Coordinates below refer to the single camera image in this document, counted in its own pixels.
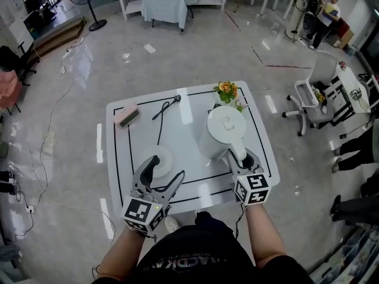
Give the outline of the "person's left forearm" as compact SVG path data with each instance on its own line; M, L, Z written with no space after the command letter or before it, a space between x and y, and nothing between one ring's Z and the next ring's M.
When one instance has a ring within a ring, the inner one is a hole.
M145 237L126 227L117 241L104 256L97 279L107 277L125 281L136 268Z

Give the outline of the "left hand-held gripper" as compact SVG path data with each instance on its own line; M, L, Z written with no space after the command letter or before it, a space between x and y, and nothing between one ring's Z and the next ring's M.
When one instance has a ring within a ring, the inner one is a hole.
M166 185L152 188L153 170L159 164L159 158L154 155L144 161L133 175L134 189L124 199L121 216L127 225L146 235L152 235L154 230L167 216L170 209L169 201L181 186L185 170L177 173Z

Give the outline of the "table with pale blue cloth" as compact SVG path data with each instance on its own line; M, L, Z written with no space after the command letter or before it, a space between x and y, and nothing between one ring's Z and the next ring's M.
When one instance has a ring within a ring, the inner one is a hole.
M143 0L141 13L145 21L163 21L178 24L184 31L188 8L201 0Z

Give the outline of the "person's black clothing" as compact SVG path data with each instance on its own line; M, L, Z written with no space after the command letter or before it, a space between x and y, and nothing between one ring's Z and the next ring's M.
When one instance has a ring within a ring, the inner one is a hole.
M207 211L195 223L158 241L122 282L103 277L92 284L314 284L292 257L259 268L222 221Z

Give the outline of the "pink digital clock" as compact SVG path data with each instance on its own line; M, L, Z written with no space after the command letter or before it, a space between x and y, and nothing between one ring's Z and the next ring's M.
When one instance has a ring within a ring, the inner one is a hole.
M114 116L114 124L119 128L124 128L139 117L140 111L136 104L124 107Z

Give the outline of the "person's right forearm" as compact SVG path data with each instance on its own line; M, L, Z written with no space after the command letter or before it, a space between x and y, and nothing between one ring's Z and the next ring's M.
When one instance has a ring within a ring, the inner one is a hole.
M284 243L264 206L248 206L245 214L256 265L263 268L270 260L286 255Z

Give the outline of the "white round kettle base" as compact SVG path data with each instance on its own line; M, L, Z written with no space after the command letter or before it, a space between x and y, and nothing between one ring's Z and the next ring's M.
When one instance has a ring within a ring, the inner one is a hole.
M165 175L167 175L172 168L172 155L171 153L160 145L154 145L150 146L146 149L144 149L140 155L139 162L142 164L145 162L148 158L157 156L160 160L159 164L154 167L153 170L153 178L161 178Z

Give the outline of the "orange flower potted plant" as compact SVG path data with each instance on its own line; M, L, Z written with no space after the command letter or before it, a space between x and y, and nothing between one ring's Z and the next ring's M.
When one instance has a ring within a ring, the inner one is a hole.
M220 100L225 104L237 102L239 98L238 87L234 82L219 82L219 84L215 86L213 90L218 93Z

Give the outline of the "brown wooden step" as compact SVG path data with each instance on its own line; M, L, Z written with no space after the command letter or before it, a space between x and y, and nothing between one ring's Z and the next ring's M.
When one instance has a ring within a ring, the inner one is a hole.
M76 40L84 29L84 26L85 23L83 18L77 17L44 33L34 41L33 47L30 50L30 59L38 60L40 57L43 57L56 48L59 48L70 41Z

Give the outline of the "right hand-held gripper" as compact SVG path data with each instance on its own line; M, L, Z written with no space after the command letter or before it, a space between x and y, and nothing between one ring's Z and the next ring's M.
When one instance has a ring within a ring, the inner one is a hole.
M233 192L244 206L265 203L271 186L259 157L252 151L246 152L246 158L238 162L231 149L227 149L226 161L233 173Z

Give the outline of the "white electric kettle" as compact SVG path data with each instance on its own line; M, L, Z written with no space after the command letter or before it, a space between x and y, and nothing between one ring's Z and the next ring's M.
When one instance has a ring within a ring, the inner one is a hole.
M199 149L209 159L219 159L230 149L240 162L247 156L243 137L246 120L241 112L230 106L218 106L208 115L201 137Z

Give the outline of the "white desk with black frame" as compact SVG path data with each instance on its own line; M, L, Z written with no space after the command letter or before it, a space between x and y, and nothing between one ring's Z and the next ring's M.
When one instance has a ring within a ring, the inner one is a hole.
M344 69L336 67L336 76L332 79L332 86L328 88L327 97L334 99L338 110L330 123L335 127L355 114L367 114L379 105L379 99L370 103L368 85L373 83L379 93L379 84L375 76L368 82L360 82L350 67Z

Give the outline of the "black office chair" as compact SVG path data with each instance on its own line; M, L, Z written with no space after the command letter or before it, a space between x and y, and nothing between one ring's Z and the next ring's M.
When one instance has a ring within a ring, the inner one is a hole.
M30 86L25 82L25 79L29 73L36 74L37 71L32 69L33 63L29 61L31 57L31 51L25 51L21 43L18 48L21 49L23 55L19 57L8 46L0 47L0 69L5 72L11 72L14 70L21 81L23 86Z

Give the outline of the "person's left white shoe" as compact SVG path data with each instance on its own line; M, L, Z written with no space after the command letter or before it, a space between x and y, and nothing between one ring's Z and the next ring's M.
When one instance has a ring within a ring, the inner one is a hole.
M174 233L176 230L180 229L180 225L178 221L172 217L172 216L167 216L165 218L165 227L168 231L168 233Z

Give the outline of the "white office chair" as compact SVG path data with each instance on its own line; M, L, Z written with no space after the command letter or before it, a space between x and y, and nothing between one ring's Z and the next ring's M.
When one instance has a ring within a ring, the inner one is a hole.
M309 125L311 128L321 127L333 120L335 107L333 99L327 97L325 90L332 88L332 79L338 65L337 58L326 51L316 52L316 62L311 74L304 80L296 81L294 89L296 96L288 95L287 100L297 107L294 111L282 113L282 117L301 117L301 128L297 132L299 137L306 133Z

